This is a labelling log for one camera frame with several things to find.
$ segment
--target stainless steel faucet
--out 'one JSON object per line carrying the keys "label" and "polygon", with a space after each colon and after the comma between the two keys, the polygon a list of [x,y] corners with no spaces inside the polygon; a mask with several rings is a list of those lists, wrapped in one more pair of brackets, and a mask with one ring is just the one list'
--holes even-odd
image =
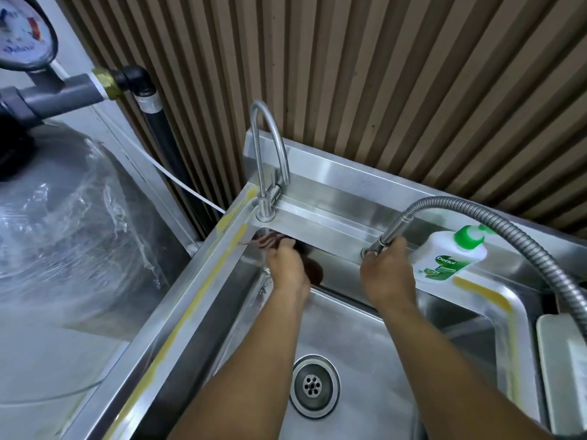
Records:
{"label": "stainless steel faucet", "polygon": [[[275,151],[277,151],[277,158],[279,159],[279,167],[281,169],[280,178],[278,178],[277,181],[275,181],[275,172],[271,173],[271,185],[269,185],[269,189],[265,188],[263,161],[260,157],[259,125],[257,124],[257,114],[259,111],[261,111],[263,117],[265,117],[267,125],[269,126],[269,131],[273,136]],[[257,171],[259,172],[257,219],[261,222],[270,222],[275,217],[275,210],[273,208],[275,200],[279,197],[283,186],[290,184],[290,165],[288,163],[288,155],[285,152],[285,145],[279,134],[275,119],[273,118],[273,115],[271,115],[267,105],[260,100],[255,100],[253,105],[251,105],[251,132],[253,133],[255,156],[257,157]]]}
{"label": "stainless steel faucet", "polygon": [[397,236],[400,236],[406,230],[417,213],[429,208],[442,208],[469,216],[487,225],[509,242],[536,267],[552,290],[564,298],[570,308],[570,315],[579,327],[583,339],[587,342],[587,297],[583,295],[581,288],[538,242],[534,241],[523,230],[507,219],[477,203],[450,196],[431,196],[416,200],[393,221],[375,243],[363,249],[361,255],[364,257],[369,251],[374,251],[377,254],[381,253]]}

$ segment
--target pull-out sprayer hose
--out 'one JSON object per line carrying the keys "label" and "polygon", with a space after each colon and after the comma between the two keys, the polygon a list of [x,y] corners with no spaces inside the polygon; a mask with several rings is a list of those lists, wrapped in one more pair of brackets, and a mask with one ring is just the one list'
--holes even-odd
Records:
{"label": "pull-out sprayer hose", "polygon": [[381,248],[391,244],[392,240],[406,229],[417,213],[429,208],[442,208],[469,216],[487,225],[509,242],[542,273],[552,290],[564,298],[570,308],[570,315],[575,320],[583,340],[587,343],[587,299],[581,288],[538,242],[513,223],[486,207],[450,196],[431,196],[417,200],[401,214],[376,244]]}

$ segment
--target pressure gauge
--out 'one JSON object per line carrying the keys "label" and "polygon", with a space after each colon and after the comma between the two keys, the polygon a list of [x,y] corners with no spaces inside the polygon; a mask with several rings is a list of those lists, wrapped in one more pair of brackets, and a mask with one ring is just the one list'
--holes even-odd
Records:
{"label": "pressure gauge", "polygon": [[57,36],[36,0],[0,0],[0,68],[38,71],[57,54]]}

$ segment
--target drain strainer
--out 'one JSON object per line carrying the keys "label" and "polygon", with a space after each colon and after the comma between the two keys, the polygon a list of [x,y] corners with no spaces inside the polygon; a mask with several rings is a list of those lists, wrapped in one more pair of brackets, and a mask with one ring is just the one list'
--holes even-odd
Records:
{"label": "drain strainer", "polygon": [[330,414],[338,402],[341,380],[331,362],[320,355],[306,355],[293,365],[290,398],[308,418]]}

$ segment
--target hand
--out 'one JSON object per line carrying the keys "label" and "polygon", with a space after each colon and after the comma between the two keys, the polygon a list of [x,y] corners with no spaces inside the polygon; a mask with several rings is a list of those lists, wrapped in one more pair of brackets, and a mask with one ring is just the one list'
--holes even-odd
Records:
{"label": "hand", "polygon": [[418,309],[414,271],[407,261],[403,237],[397,237],[379,255],[367,253],[360,275],[367,297],[380,313]]}
{"label": "hand", "polygon": [[305,303],[310,295],[310,280],[304,271],[304,263],[294,250],[295,241],[284,238],[279,248],[267,251],[267,265],[273,278],[274,290],[284,290],[301,297]]}

